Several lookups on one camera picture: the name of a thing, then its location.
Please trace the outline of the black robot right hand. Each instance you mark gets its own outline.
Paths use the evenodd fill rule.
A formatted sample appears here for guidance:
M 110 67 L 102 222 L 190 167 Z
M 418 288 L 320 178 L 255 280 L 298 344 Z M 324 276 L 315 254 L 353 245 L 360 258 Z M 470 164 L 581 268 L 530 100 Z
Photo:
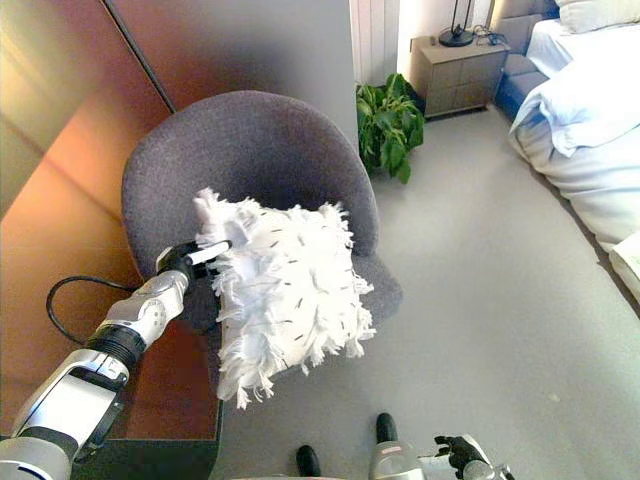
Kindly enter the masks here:
M 486 455 L 470 435 L 447 436 L 434 438 L 438 451 L 434 455 L 422 455 L 418 461 L 424 469 L 451 470 L 458 477 L 462 476 L 467 464 L 472 461 L 488 463 Z

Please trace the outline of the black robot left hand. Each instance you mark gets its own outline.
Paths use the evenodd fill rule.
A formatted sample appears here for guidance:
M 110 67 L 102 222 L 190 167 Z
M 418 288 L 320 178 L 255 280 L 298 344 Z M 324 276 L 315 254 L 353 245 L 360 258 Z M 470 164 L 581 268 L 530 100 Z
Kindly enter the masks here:
M 178 271 L 184 274 L 189 283 L 210 275 L 209 264 L 226 253 L 232 242 L 223 240 L 211 246 L 199 246 L 196 241 L 183 243 L 165 249 L 156 260 L 156 274 L 166 271 Z

